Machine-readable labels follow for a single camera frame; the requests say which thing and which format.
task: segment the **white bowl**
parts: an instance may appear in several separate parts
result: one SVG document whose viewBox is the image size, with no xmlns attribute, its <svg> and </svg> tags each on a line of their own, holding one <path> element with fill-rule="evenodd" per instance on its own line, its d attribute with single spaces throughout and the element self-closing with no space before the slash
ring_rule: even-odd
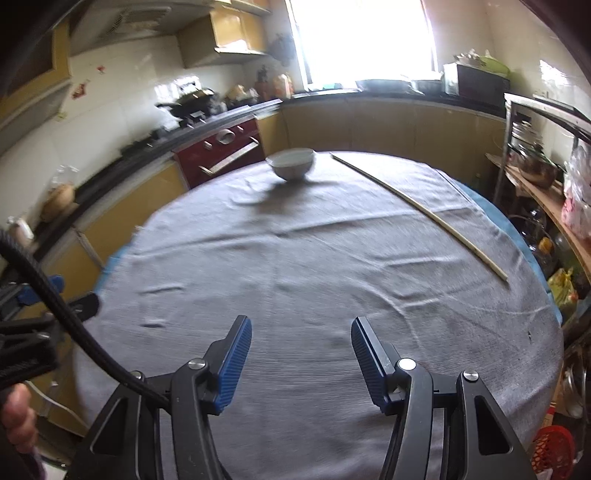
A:
<svg viewBox="0 0 591 480">
<path fill-rule="evenodd" d="M 292 148 L 267 157 L 275 175 L 284 180 L 302 179 L 312 168 L 316 152 L 311 148 Z"/>
</svg>

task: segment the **human hand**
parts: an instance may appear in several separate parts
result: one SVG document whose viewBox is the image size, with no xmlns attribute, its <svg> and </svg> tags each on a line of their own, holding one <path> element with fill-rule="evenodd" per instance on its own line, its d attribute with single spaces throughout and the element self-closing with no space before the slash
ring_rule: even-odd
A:
<svg viewBox="0 0 591 480">
<path fill-rule="evenodd" d="M 37 442 L 36 414 L 29 406 L 30 401 L 29 389 L 20 383 L 12 388 L 0 411 L 0 421 L 6 428 L 8 441 L 19 453 L 31 453 Z"/>
</svg>

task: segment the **gray tablecloth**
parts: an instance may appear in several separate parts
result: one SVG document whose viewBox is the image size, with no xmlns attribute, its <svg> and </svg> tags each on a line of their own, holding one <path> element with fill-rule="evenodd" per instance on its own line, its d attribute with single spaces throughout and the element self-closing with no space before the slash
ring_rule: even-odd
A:
<svg viewBox="0 0 591 480">
<path fill-rule="evenodd" d="M 236 480 L 378 477 L 394 419 L 371 403 L 355 359 L 357 315 L 431 372 L 477 370 L 528 443 L 558 378 L 562 337 L 524 257 L 429 166 L 343 157 L 437 212 L 509 284 L 423 214 L 321 154 L 301 183 L 257 164 L 155 213 L 106 283 L 88 330 L 129 370 L 157 375 L 202 355 L 237 315 L 252 319 L 234 400 L 212 418 L 219 457 Z M 80 351 L 75 370 L 93 419 L 115 385 Z M 435 418 L 433 479 L 442 434 Z M 172 478 L 167 431 L 163 449 Z"/>
</svg>

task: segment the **microwave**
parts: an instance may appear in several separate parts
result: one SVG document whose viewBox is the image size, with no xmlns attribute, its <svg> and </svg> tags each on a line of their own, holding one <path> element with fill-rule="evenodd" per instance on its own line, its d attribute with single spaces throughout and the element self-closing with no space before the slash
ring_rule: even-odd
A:
<svg viewBox="0 0 591 480">
<path fill-rule="evenodd" d="M 505 109 L 505 93 L 511 86 L 508 79 L 467 65 L 448 63 L 443 66 L 445 93 Z"/>
</svg>

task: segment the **cabinet handle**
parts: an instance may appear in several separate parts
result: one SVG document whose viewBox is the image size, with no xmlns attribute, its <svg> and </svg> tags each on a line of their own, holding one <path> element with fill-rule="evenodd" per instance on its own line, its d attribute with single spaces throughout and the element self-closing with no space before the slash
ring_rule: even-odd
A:
<svg viewBox="0 0 591 480">
<path fill-rule="evenodd" d="M 205 174 L 207 174 L 208 176 L 213 177 L 221 169 L 227 167 L 232 162 L 235 162 L 236 160 L 243 157 L 248 152 L 250 152 L 251 150 L 254 150 L 256 147 L 259 146 L 259 142 L 256 141 L 256 139 L 253 138 L 252 140 L 254 140 L 254 141 L 252 141 L 251 143 L 249 143 L 245 147 L 242 147 L 240 150 L 235 151 L 232 155 L 228 155 L 222 161 L 217 162 L 212 168 L 205 168 L 203 166 L 199 166 L 199 169 L 202 172 L 204 172 Z"/>
</svg>

